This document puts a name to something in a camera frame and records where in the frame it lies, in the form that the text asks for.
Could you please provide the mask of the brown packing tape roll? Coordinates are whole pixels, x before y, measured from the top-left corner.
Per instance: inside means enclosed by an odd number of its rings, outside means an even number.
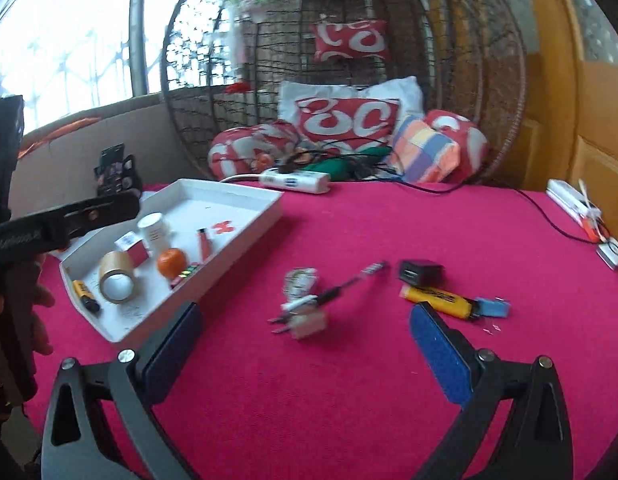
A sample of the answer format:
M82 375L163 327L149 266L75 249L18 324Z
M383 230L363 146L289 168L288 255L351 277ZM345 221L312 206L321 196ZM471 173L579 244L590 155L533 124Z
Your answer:
M98 269L100 294L112 304L124 304L135 292L134 264L126 252L113 250L103 255Z

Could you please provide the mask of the white red small carton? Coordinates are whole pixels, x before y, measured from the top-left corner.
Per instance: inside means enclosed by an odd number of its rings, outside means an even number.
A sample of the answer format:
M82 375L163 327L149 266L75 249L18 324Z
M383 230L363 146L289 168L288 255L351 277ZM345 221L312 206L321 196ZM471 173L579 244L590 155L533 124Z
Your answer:
M134 268L137 268L149 258L142 238L134 231L126 232L126 234L120 236L115 241L115 248L118 252L124 252L128 255Z

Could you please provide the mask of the white pill bottle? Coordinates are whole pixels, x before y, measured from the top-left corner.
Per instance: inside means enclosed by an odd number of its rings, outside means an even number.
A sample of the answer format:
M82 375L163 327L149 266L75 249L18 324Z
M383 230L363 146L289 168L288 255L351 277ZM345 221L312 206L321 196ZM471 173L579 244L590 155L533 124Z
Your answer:
M170 230L161 212L146 214L136 224L141 237L153 257L159 257L171 248Z

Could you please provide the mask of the orange tangerine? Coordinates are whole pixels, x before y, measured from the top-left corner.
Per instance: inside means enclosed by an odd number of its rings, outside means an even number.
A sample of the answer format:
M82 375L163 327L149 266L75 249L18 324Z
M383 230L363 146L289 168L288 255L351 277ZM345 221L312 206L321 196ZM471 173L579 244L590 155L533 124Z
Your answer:
M187 266L187 256L179 248L164 250L156 260L158 272L169 281L174 280Z

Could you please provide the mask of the black usb charger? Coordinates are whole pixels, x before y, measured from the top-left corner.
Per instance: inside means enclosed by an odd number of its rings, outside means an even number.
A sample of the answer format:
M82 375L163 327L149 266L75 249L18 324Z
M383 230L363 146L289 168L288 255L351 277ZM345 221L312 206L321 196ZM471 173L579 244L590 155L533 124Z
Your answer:
M413 287L435 286L442 282L444 266L430 260L401 260L398 278Z

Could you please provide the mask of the white plug adapter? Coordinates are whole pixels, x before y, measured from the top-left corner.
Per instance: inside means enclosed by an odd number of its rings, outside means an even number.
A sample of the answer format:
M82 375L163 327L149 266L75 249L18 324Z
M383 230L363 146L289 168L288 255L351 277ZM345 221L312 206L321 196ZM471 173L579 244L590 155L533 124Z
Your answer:
M300 340L322 332L326 327L326 313L321 309L312 309L293 314L283 327L272 330L272 333L274 335L289 334L292 339Z

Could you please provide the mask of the black gel pen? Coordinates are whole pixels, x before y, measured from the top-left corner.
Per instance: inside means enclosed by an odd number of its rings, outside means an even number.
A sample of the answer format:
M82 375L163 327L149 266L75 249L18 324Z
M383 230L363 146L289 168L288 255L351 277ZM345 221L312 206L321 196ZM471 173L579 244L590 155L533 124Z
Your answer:
M270 318L270 324L286 324L293 316L304 315L313 310L322 308L329 302L337 299L347 288L353 286L360 281L365 280L369 276L378 273L381 270L387 269L388 261L375 262L362 269L358 274L353 275L347 281L324 290L319 294L310 294L299 299L292 300L287 304L282 304L282 313L277 318Z

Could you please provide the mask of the black smartphone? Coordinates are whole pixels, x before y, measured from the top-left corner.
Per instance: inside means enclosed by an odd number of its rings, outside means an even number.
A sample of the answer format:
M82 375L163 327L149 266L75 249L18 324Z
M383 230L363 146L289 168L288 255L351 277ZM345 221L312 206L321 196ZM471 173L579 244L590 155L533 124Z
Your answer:
M123 191L124 145L117 144L100 152L100 162L94 169L96 195L105 196Z

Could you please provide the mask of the yellow black lighter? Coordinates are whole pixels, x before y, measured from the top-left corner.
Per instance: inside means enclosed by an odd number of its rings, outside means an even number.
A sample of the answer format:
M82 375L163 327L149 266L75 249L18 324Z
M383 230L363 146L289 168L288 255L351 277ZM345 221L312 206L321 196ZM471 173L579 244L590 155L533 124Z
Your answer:
M475 300L438 288L403 285L400 290L400 297L412 302L412 304L428 302L436 311L461 320L478 318L478 304Z

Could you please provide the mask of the white shallow tray box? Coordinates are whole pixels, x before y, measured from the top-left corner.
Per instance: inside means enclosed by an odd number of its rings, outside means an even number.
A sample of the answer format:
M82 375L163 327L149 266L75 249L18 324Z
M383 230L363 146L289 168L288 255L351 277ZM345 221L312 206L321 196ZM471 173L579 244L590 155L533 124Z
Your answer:
M135 230L136 220L126 221L83 237L59 263L59 271L74 310L96 333L117 349L133 348L165 326L181 304L202 298L218 279L282 215L281 192L267 188L181 179L142 201L140 215L161 212L170 230L171 244L185 252L198 268L183 284L171 288L156 266L145 261L135 271L133 297L117 306L98 288L98 268L103 255L115 249L115 241ZM197 231L206 229L212 256L200 261ZM72 282L82 281L100 303L92 315L82 307Z

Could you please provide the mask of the white small device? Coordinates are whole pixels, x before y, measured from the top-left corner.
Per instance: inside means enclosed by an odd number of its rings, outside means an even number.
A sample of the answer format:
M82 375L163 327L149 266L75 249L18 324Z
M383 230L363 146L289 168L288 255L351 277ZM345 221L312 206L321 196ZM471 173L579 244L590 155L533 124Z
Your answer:
M618 240L615 237L609 237L598 244L596 253L609 269L618 270Z

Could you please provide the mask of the wicker hanging egg chair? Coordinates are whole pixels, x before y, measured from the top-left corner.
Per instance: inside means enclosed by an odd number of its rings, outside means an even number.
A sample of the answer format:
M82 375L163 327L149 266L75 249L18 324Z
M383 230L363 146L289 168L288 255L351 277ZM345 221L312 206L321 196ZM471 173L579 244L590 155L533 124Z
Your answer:
M314 59L310 26L387 22L391 60ZM161 93L194 166L223 130L277 118L282 81L356 88L415 76L426 110L462 115L489 141L479 170L489 177L514 144L527 97L526 51L506 0L270 0L260 25L246 23L251 90L226 94L233 81L224 34L224 0L179 0L167 24Z

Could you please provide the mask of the wooden glass door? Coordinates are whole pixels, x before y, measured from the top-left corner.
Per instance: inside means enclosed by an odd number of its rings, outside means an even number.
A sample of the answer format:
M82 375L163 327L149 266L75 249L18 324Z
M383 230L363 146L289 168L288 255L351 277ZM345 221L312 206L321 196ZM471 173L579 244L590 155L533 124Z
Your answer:
M618 238L618 65L589 61L572 0L531 0L539 50L528 55L528 102L514 181L586 182Z

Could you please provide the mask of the green cloth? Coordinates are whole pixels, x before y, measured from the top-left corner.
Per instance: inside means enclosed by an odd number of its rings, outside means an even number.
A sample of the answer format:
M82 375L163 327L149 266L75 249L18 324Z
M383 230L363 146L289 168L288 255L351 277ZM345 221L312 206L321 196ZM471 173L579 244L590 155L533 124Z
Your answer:
M300 168L328 174L332 182L359 181L373 177L389 154L390 148L381 145L349 153L317 150Z

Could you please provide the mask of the red white back cushion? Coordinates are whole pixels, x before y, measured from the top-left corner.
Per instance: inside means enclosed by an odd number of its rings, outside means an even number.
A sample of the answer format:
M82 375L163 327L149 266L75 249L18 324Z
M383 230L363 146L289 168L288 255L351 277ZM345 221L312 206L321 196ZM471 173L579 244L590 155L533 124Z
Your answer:
M398 120L397 100L304 98L295 104L299 132L329 150L361 151L385 143Z

